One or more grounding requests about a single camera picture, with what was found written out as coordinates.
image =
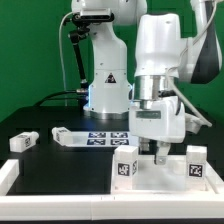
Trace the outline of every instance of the white block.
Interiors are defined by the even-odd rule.
[[[62,146],[73,144],[72,132],[64,127],[53,128],[52,134],[53,139]]]
[[[136,186],[138,147],[119,146],[114,156],[114,185],[117,189],[131,190]]]
[[[133,162],[138,157],[138,147],[121,145],[115,150],[115,160]]]
[[[186,188],[188,190],[206,190],[207,148],[202,146],[188,146],[186,156]]]
[[[8,160],[0,169],[0,196],[5,196],[19,175],[19,161]]]
[[[24,152],[25,150],[36,145],[39,138],[37,132],[23,132],[9,140],[11,152]]]
[[[187,147],[187,162],[205,163],[207,160],[207,147],[192,146]]]

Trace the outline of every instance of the black table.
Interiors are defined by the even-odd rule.
[[[172,145],[170,154],[184,155],[189,144],[207,146],[208,162],[224,178],[222,141],[224,127],[214,120],[211,121],[214,124],[212,128],[203,127],[198,135],[188,134],[184,143]],[[110,194],[112,156],[115,148],[62,147],[53,140],[51,130],[54,127],[66,127],[71,131],[128,131],[128,121],[85,117],[76,107],[26,107],[17,110],[0,123],[0,166],[7,159],[20,161],[20,175],[8,195]],[[27,131],[39,133],[37,145],[24,153],[10,152],[9,139]],[[210,223],[209,221],[211,222],[211,220],[197,220],[197,223]],[[116,223],[136,223],[136,221],[121,220]],[[179,222],[141,220],[141,223]],[[213,220],[212,223],[224,223],[224,221]]]

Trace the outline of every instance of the green backdrop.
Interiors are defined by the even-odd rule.
[[[20,107],[31,106],[44,96],[63,90],[58,47],[58,29],[71,0],[0,0],[0,121]],[[169,11],[181,20],[182,37],[195,35],[195,19],[190,0],[148,0],[148,12]],[[224,52],[224,3],[215,17],[217,35]],[[63,46],[68,88],[79,87],[77,66],[67,33],[63,29]],[[136,26],[117,27],[116,34],[128,45],[128,78],[135,71]],[[93,60],[91,41],[81,43],[89,81]],[[224,69],[207,85],[180,84],[181,91],[197,106],[224,123]],[[47,105],[62,104],[59,102]]]

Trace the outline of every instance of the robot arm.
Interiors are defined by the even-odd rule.
[[[194,0],[191,3],[200,33],[211,16],[210,7],[206,7],[211,2]],[[181,81],[207,83],[219,73],[221,53],[212,26],[196,38],[183,39],[179,17],[175,14],[145,15],[141,19],[129,127],[144,144],[146,139],[158,142],[156,164],[166,162],[170,143],[181,143],[186,131],[196,132],[205,124],[196,117],[185,115],[173,82],[180,78]]]
[[[127,81],[127,47],[116,37],[113,25],[136,24],[146,6],[145,0],[72,1],[73,22],[79,31],[88,30],[94,51],[94,81],[84,106],[86,115],[101,119],[128,117],[131,85]]]
[[[191,0],[195,11],[198,34],[202,33],[214,11],[212,1]],[[222,56],[215,25],[210,26],[201,36],[187,39],[188,51],[182,56],[182,63],[178,69],[180,81],[194,84],[206,84],[212,81],[220,72]]]

